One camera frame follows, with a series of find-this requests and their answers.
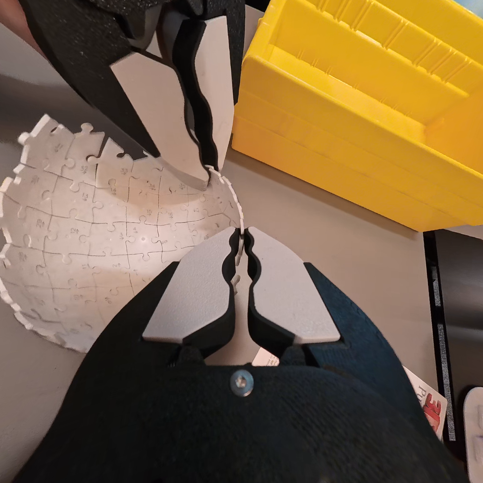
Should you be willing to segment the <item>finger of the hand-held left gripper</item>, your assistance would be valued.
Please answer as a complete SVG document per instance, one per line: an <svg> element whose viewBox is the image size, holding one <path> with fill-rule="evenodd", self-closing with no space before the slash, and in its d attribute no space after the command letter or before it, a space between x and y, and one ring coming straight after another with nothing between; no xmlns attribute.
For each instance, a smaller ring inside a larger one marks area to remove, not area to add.
<svg viewBox="0 0 483 483"><path fill-rule="evenodd" d="M221 169L234 117L226 16L200 20L179 15L173 63L192 111L204 166Z"/></svg>
<svg viewBox="0 0 483 483"><path fill-rule="evenodd" d="M160 57L133 52L110 66L159 151L164 165L193 189L206 190L210 175L188 132L185 96L177 72Z"/></svg>

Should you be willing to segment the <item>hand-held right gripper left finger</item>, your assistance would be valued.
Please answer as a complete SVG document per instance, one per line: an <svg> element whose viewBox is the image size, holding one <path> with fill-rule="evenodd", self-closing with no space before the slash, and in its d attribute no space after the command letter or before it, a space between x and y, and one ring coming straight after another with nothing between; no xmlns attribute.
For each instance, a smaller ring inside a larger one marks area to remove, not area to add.
<svg viewBox="0 0 483 483"><path fill-rule="evenodd" d="M239 242L240 229L228 227L181 259L142 334L144 340L193 346L202 355L230 342Z"/></svg>

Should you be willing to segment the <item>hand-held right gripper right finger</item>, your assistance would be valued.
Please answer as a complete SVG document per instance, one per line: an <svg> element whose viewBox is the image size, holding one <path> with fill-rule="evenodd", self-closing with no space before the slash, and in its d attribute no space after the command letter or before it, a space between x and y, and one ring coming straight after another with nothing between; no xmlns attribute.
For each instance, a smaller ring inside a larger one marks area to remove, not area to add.
<svg viewBox="0 0 483 483"><path fill-rule="evenodd" d="M248 329L253 341L276 357L292 346L336 342L340 332L305 263L256 227L245 229L251 279Z"/></svg>

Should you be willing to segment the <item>white puzzle ball half shell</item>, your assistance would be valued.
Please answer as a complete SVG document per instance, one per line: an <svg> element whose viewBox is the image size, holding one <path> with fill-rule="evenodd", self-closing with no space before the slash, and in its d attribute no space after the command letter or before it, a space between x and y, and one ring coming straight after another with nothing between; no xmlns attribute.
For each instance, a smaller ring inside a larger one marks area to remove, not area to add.
<svg viewBox="0 0 483 483"><path fill-rule="evenodd" d="M1 185L1 298L21 325L87 353L112 318L170 263L227 227L243 228L237 195L209 169L205 190L160 158L133 160L85 123L44 114Z"/></svg>

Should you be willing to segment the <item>person's left forearm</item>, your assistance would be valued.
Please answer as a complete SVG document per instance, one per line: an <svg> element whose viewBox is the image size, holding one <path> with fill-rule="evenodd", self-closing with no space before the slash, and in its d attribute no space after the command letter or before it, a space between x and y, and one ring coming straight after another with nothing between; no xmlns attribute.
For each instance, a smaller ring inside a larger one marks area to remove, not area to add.
<svg viewBox="0 0 483 483"><path fill-rule="evenodd" d="M1 1L1 24L34 48L45 59L47 58L30 32L24 10L19 1Z"/></svg>

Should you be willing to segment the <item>white puzzle instruction leaflet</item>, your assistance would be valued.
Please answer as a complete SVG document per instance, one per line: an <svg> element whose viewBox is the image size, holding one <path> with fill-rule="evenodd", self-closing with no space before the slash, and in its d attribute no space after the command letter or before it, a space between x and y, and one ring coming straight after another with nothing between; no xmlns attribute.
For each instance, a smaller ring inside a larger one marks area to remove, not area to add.
<svg viewBox="0 0 483 483"><path fill-rule="evenodd" d="M253 366L278 366L279 359L272 353L260 347L255 358L252 360ZM443 439L444 423L447 412L447 399L421 378L416 376L408 368L403 367L406 375L414 389L420 406L428 420L430 426L440 441Z"/></svg>

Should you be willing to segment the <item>stacked yellow plastic bins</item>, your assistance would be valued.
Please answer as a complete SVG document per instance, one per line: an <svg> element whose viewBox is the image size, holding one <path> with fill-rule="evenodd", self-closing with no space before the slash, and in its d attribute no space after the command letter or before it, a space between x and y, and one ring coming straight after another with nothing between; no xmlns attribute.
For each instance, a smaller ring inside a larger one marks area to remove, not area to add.
<svg viewBox="0 0 483 483"><path fill-rule="evenodd" d="M422 232L482 224L482 16L455 1L271 1L233 149Z"/></svg>

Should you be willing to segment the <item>black table edge strip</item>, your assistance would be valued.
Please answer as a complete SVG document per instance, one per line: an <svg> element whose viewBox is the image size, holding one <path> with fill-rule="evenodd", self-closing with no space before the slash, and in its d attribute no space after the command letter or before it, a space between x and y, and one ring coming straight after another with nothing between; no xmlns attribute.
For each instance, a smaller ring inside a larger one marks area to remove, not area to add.
<svg viewBox="0 0 483 483"><path fill-rule="evenodd" d="M456 444L455 401L435 232L424 232L423 242L438 390L447 400L442 438L452 449Z"/></svg>

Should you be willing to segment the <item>dark glossy panel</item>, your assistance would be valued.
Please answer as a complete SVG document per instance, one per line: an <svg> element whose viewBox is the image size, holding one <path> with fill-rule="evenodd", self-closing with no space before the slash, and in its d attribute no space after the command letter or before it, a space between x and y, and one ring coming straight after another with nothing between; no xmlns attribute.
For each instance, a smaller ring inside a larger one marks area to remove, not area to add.
<svg viewBox="0 0 483 483"><path fill-rule="evenodd" d="M482 240L435 232L454 391L482 386Z"/></svg>

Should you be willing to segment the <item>white plastic tray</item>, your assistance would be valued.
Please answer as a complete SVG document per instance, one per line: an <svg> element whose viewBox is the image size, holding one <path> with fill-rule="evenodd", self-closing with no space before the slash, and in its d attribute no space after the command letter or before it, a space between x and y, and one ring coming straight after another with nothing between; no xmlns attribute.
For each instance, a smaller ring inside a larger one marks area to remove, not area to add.
<svg viewBox="0 0 483 483"><path fill-rule="evenodd" d="M482 448L482 387L468 389L463 400L463 423L466 455L478 459L475 448Z"/></svg>

